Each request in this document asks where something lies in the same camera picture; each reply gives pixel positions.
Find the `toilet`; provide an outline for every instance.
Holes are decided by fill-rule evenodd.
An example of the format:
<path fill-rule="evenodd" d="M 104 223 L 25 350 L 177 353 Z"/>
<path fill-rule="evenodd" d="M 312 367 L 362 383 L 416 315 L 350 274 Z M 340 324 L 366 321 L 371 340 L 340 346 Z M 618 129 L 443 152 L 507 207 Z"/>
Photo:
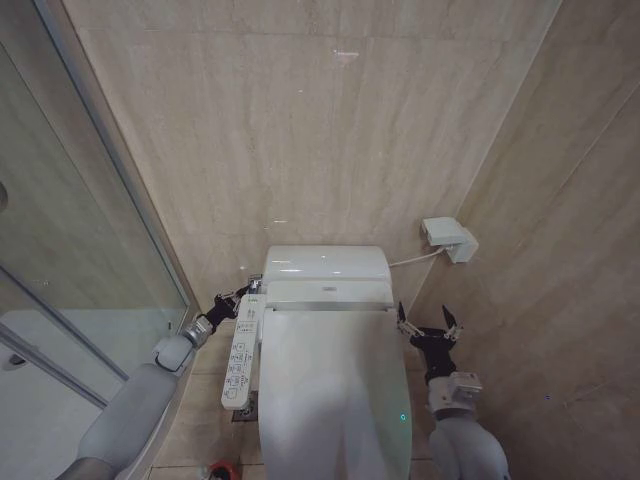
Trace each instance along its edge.
<path fill-rule="evenodd" d="M 261 293 L 267 478 L 409 478 L 411 406 L 382 250 L 271 247 Z"/>

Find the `power cord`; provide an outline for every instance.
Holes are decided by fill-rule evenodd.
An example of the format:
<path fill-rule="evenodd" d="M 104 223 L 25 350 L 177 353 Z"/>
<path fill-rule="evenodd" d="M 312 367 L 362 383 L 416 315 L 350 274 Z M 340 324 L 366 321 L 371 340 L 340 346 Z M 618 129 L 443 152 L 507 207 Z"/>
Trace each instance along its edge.
<path fill-rule="evenodd" d="M 442 252 L 451 247 L 440 247 L 435 252 L 428 253 L 427 255 L 422 255 L 421 257 L 410 258 L 409 260 L 402 260 L 401 262 L 390 263 L 389 268 L 399 267 L 400 265 L 408 265 L 410 263 L 416 263 L 421 260 L 426 260 L 427 258 L 435 257 L 436 255 L 440 255 Z"/>

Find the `wall outlet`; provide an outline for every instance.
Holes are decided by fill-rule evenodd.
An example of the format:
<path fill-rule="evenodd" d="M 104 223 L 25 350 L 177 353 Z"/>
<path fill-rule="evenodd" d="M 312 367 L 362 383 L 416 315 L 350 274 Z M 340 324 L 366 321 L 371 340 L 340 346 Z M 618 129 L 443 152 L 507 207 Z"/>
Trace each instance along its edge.
<path fill-rule="evenodd" d="M 474 237 L 466 228 L 461 228 L 465 236 L 464 242 L 447 249 L 447 254 L 453 263 L 468 262 L 471 260 L 471 257 L 473 257 L 473 254 L 476 253 L 479 246 L 476 237 Z"/>
<path fill-rule="evenodd" d="M 465 228 L 453 217 L 425 218 L 422 229 L 432 246 L 455 245 L 467 241 Z"/>

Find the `glass shower door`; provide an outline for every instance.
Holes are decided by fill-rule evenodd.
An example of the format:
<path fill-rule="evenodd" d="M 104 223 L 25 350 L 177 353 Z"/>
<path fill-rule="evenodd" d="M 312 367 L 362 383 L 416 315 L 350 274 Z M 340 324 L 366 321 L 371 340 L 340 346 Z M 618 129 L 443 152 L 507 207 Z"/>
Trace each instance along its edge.
<path fill-rule="evenodd" d="M 187 309 L 104 146 L 78 157 L 46 112 L 2 44 L 0 478 L 12 480 L 61 473 Z"/>
<path fill-rule="evenodd" d="M 128 374 L 186 305 L 127 191 L 96 197 L 91 175 L 0 50 L 0 265 Z M 4 310 L 16 326 L 30 315 Z"/>

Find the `gray robot arm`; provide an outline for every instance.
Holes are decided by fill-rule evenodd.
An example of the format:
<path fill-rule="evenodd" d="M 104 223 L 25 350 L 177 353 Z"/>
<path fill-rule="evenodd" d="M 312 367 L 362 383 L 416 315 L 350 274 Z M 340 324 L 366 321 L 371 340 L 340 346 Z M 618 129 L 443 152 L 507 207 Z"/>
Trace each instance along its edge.
<path fill-rule="evenodd" d="M 436 419 L 429 437 L 433 459 L 445 480 L 509 480 L 507 457 L 500 442 L 474 418 L 475 397 L 482 390 L 473 373 L 458 372 L 449 355 L 461 327 L 443 305 L 448 330 L 416 328 L 399 309 L 401 330 L 427 363 L 428 406 Z"/>
<path fill-rule="evenodd" d="M 225 318 L 237 316 L 243 288 L 215 297 L 215 305 L 153 350 L 155 364 L 138 367 L 82 437 L 76 461 L 57 480 L 113 480 L 140 454 L 171 401 L 196 350 Z"/>

